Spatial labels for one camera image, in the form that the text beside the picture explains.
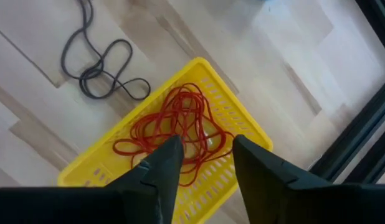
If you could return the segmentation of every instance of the red cable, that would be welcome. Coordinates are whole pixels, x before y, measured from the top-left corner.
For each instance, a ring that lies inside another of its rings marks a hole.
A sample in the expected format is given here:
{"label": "red cable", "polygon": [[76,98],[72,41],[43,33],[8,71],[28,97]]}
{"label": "red cable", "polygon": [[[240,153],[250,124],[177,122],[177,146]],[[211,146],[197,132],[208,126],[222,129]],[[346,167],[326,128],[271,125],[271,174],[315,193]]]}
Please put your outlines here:
{"label": "red cable", "polygon": [[[204,123],[211,126],[215,131],[211,134],[204,132]],[[209,101],[202,94],[199,87],[193,83],[186,83],[181,87],[172,89],[166,95],[161,109],[157,113],[148,114],[140,118],[130,129],[130,138],[118,139],[113,144],[113,151],[122,156],[131,156],[131,168],[135,156],[145,153],[151,154],[170,136],[180,135],[183,142],[184,159],[183,165],[190,165],[192,168],[181,171],[181,174],[194,172],[192,180],[180,186],[188,187],[197,179],[198,170],[203,163],[227,156],[228,151],[223,155],[216,155],[226,144],[227,135],[233,135],[223,130],[212,116]],[[220,138],[219,145],[210,149],[208,140]],[[128,142],[139,147],[135,152],[125,152],[117,148],[117,144]],[[186,146],[190,144],[194,148],[194,155],[186,158]]]}

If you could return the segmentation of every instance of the coiled black cord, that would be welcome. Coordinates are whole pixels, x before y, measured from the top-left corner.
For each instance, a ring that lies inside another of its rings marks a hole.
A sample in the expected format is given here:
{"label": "coiled black cord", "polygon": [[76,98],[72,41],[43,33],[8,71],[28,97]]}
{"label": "coiled black cord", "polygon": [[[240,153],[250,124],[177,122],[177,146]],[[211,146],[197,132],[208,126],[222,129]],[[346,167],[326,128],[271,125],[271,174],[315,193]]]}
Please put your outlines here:
{"label": "coiled black cord", "polygon": [[[131,44],[129,43],[129,41],[125,40],[125,39],[117,39],[117,40],[114,40],[108,47],[107,49],[104,51],[104,53],[101,55],[95,48],[94,46],[92,45],[92,43],[90,42],[90,40],[88,39],[87,37],[87,29],[88,27],[92,24],[92,21],[93,21],[93,5],[92,5],[92,2],[90,0],[87,0],[88,2],[88,5],[89,5],[89,8],[90,8],[90,17],[87,18],[87,9],[86,9],[86,6],[84,5],[84,3],[82,2],[82,0],[78,0],[78,3],[80,4],[81,8],[82,8],[82,17],[83,17],[83,26],[81,28],[79,28],[78,30],[76,30],[68,39],[67,43],[65,44],[65,47],[62,51],[62,55],[61,55],[61,69],[64,71],[64,73],[66,75],[68,75],[69,77],[71,78],[74,78],[76,80],[79,81],[79,87],[81,89],[81,91],[83,92],[84,95],[86,95],[87,97],[89,98],[92,98],[92,99],[104,99],[104,98],[107,98],[109,97],[110,95],[112,95],[115,91],[117,91],[117,89],[119,88],[122,88],[124,89],[127,94],[134,100],[144,100],[145,98],[147,98],[148,95],[150,95],[151,93],[151,85],[148,83],[147,80],[145,80],[144,78],[133,78],[131,80],[128,80],[127,82],[125,83],[122,83],[119,81],[119,76],[121,75],[121,73],[125,70],[125,68],[127,67],[127,65],[129,64],[130,62],[130,59],[131,59],[131,56],[133,55],[133,48],[131,47]],[[65,64],[65,59],[67,57],[67,54],[68,54],[68,51],[69,51],[69,48],[72,44],[72,42],[74,41],[74,38],[76,36],[78,36],[80,33],[83,34],[88,46],[95,52],[95,54],[98,56],[98,61],[92,65],[91,67],[88,67],[86,70],[84,70],[79,77],[75,76],[75,75],[72,75],[71,73],[69,73],[69,71],[67,70],[67,66]],[[104,70],[104,67],[105,67],[105,64],[104,64],[104,60],[105,60],[105,57],[108,55],[109,51],[111,51],[112,47],[114,47],[116,44],[120,44],[120,43],[123,43],[125,44],[128,49],[129,49],[129,56],[128,58],[126,59],[126,62],[121,66],[121,68],[119,69],[119,71],[116,73],[116,75],[112,75],[108,72],[106,72]],[[111,87],[110,89],[108,90],[107,93],[105,93],[104,95],[102,96],[97,96],[97,95],[94,95],[90,89],[89,89],[89,86],[88,86],[88,81],[93,79],[93,78],[97,78],[99,77],[100,75],[102,74],[106,74],[107,76],[109,76],[110,78],[113,79],[112,81],[112,84],[111,84]],[[129,90],[125,87],[125,85],[127,83],[131,83],[131,82],[135,82],[135,81],[143,81],[147,84],[147,87],[148,87],[148,91],[146,92],[146,95],[142,96],[142,97],[137,97],[137,96],[133,96]]]}

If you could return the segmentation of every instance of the yellow basket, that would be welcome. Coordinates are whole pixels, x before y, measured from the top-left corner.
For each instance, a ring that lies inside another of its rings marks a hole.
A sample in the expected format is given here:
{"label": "yellow basket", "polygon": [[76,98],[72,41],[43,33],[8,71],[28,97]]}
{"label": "yellow basket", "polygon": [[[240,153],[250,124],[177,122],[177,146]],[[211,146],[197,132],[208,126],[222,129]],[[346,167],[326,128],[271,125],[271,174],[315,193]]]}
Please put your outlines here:
{"label": "yellow basket", "polygon": [[[216,122],[223,129],[234,135],[244,134],[265,149],[272,150],[272,141],[211,65],[203,58],[195,58],[66,167],[59,175],[58,185],[104,186],[128,172],[130,157],[115,154],[113,142],[127,138],[137,119],[158,111],[169,91],[183,83],[195,83],[200,87],[209,100]],[[232,139],[228,138],[221,153],[227,152],[231,146]],[[188,177],[183,176],[180,176],[180,181],[185,178],[187,182]],[[192,186],[178,188],[173,223],[203,223],[237,190],[237,186],[231,155],[205,163]]]}

